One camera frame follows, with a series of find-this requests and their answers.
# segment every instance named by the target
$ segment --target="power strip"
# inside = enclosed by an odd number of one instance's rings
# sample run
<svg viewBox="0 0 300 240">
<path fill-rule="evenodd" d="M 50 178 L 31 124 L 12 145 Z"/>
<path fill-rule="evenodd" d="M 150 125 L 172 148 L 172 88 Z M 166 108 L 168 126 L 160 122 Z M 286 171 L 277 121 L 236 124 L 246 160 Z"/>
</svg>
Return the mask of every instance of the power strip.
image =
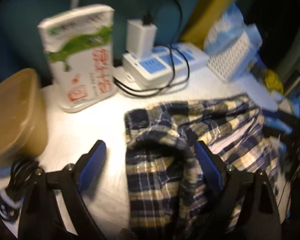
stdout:
<svg viewBox="0 0 300 240">
<path fill-rule="evenodd" d="M 209 61 L 209 56 L 190 42 L 177 43 L 172 46 L 186 57 L 191 73 L 206 66 Z M 175 50 L 172 50 L 172 58 L 176 78 L 186 77 L 188 70 L 184 58 Z M 130 53 L 126 53 L 123 55 L 122 66 L 133 76 L 141 89 L 164 86 L 172 77 L 170 52 L 164 46 L 154 47 L 152 55 L 143 59 L 137 59 Z"/>
</svg>

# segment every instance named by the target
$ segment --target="beige bin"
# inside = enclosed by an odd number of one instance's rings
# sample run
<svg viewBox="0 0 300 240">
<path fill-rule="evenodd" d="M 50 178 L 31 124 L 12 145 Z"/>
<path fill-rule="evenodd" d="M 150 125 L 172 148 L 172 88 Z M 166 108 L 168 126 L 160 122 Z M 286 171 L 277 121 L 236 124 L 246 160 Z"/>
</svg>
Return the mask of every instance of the beige bin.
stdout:
<svg viewBox="0 0 300 240">
<path fill-rule="evenodd" d="M 17 155 L 40 155 L 47 145 L 43 95 L 35 70 L 26 68 L 0 83 L 0 168 Z"/>
</svg>

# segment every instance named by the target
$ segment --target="bolt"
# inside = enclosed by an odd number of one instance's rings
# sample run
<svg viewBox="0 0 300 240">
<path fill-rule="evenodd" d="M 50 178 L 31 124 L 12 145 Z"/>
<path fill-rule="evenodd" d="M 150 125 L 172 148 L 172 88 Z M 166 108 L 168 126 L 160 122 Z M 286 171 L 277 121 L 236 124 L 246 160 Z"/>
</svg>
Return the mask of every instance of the bolt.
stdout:
<svg viewBox="0 0 300 240">
<path fill-rule="evenodd" d="M 69 170 L 69 171 L 72 171 L 73 168 L 74 168 L 74 164 L 73 163 L 70 163 L 66 166 L 66 168 Z"/>
<path fill-rule="evenodd" d="M 35 170 L 35 174 L 38 176 L 40 176 L 42 174 L 42 172 L 43 172 L 43 169 L 40 169 L 40 168 Z"/>
<path fill-rule="evenodd" d="M 228 171 L 233 171 L 233 170 L 234 170 L 233 165 L 232 165 L 232 164 L 228 164 L 228 165 L 227 165 L 227 170 L 228 170 Z"/>
</svg>

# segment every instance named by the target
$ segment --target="white table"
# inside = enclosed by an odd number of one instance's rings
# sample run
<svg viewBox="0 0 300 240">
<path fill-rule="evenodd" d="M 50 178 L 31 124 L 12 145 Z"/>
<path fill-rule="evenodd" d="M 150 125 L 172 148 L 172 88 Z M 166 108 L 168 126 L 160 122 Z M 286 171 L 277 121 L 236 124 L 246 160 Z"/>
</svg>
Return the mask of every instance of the white table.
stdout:
<svg viewBox="0 0 300 240">
<path fill-rule="evenodd" d="M 246 73 L 236 82 L 225 84 L 207 67 L 192 73 L 186 87 L 180 85 L 168 93 L 147 99 L 130 98 L 119 92 L 75 114 L 65 113 L 58 107 L 52 86 L 43 88 L 42 92 L 47 107 L 49 139 L 39 161 L 46 172 L 60 170 L 67 163 L 75 163 L 98 139 L 107 145 L 107 159 L 100 179 L 93 182 L 82 198 L 108 239 L 115 238 L 120 229 L 129 224 L 123 121 L 126 111 L 159 101 L 226 98 L 239 93 L 247 93 L 262 108 L 277 109 L 266 89 L 251 74 Z M 4 176 L 6 172 L 0 171 L 0 187 L 9 182 L 9 177 Z M 67 230 L 75 233 L 60 193 L 57 201 Z M 7 226 L 17 235 L 17 223 L 7 223 Z"/>
</svg>

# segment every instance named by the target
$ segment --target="plaid fabric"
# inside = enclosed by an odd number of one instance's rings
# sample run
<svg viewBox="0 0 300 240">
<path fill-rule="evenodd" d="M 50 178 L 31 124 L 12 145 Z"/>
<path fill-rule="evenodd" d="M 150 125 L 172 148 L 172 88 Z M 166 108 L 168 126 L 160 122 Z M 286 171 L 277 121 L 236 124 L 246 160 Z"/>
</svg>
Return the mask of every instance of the plaid fabric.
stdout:
<svg viewBox="0 0 300 240">
<path fill-rule="evenodd" d="M 250 123 L 218 155 L 239 170 L 262 168 L 274 187 L 278 157 L 262 135 L 264 117 L 247 95 L 228 99 L 170 102 L 125 114 L 126 173 L 130 225 L 139 239 L 193 239 L 213 202 L 194 154 L 194 144 L 211 146 Z M 234 208 L 230 227 L 241 210 Z"/>
</svg>

